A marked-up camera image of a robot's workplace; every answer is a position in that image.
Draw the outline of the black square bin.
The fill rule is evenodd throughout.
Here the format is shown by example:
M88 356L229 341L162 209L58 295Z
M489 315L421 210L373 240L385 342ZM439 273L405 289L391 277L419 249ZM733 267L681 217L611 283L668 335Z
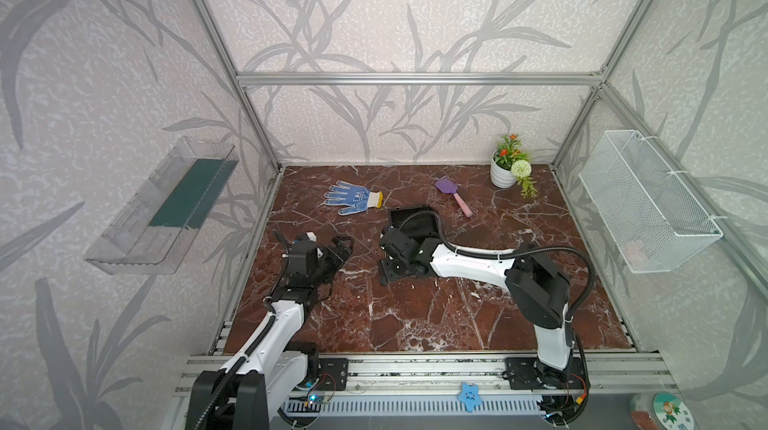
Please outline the black square bin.
M430 206L399 207L389 211L389 225L381 232L378 262L382 285L402 279L437 278L433 253L442 243L439 214Z

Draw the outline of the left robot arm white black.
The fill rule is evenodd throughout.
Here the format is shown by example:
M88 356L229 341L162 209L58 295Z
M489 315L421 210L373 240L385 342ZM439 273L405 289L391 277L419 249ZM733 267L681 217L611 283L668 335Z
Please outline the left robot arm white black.
M267 429L289 394L320 379L317 346L291 342L354 251L354 239L337 235L327 246L308 232L283 241L282 268L264 298L264 319L218 370L192 385L187 429Z

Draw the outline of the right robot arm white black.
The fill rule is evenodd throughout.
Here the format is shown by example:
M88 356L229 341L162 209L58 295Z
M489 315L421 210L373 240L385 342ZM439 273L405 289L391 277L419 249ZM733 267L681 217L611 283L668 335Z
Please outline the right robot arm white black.
M573 346L579 341L573 317L596 283L596 271L586 253L533 243L514 250L461 247L448 241L439 213L430 207L411 209L400 221L385 227L379 247L385 253L379 261L384 285L408 278L460 278L506 291L534 328L533 383L547 389L568 383ZM570 300L570 277L549 258L553 253L575 255L586 266L587 280L575 301Z

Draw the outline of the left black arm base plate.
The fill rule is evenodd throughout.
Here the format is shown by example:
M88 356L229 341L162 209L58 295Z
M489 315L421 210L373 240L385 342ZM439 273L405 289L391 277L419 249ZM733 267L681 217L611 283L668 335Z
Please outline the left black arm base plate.
M348 377L348 359L319 358L308 362L306 376L297 389L304 392L344 391Z

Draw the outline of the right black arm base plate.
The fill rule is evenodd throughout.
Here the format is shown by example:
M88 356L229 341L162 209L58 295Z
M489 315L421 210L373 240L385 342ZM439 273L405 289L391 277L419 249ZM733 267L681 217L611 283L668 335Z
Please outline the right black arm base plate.
M510 357L504 360L502 377L512 390L577 390L590 387L585 363L571 357L564 370L543 364L537 357Z

